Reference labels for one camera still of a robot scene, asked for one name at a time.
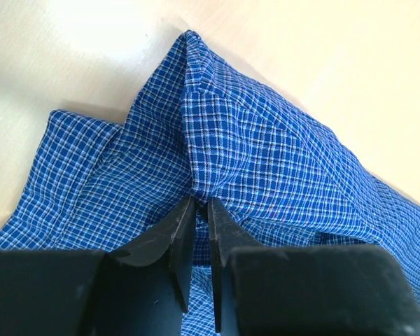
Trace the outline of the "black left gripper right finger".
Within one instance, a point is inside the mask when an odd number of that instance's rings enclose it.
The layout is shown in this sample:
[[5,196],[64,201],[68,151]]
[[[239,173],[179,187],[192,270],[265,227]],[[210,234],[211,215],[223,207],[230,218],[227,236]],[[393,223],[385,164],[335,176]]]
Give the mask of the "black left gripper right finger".
[[268,247],[207,205],[221,335],[420,335],[420,306],[384,249]]

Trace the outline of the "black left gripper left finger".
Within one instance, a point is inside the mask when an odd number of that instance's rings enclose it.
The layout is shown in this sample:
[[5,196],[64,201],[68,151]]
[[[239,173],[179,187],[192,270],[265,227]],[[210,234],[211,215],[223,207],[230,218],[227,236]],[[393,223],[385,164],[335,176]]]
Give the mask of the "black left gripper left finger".
[[0,251],[0,335],[179,335],[194,238],[187,197],[110,253]]

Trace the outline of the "blue checkered long sleeve shirt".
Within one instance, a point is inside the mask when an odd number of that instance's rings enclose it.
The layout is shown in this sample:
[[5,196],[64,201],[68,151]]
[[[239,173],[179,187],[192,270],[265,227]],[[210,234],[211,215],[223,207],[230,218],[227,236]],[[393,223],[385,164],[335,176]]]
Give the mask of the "blue checkered long sleeve shirt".
[[194,31],[176,39],[123,124],[51,112],[0,250],[112,251],[188,195],[217,197],[268,246],[376,244],[420,305],[420,205]]

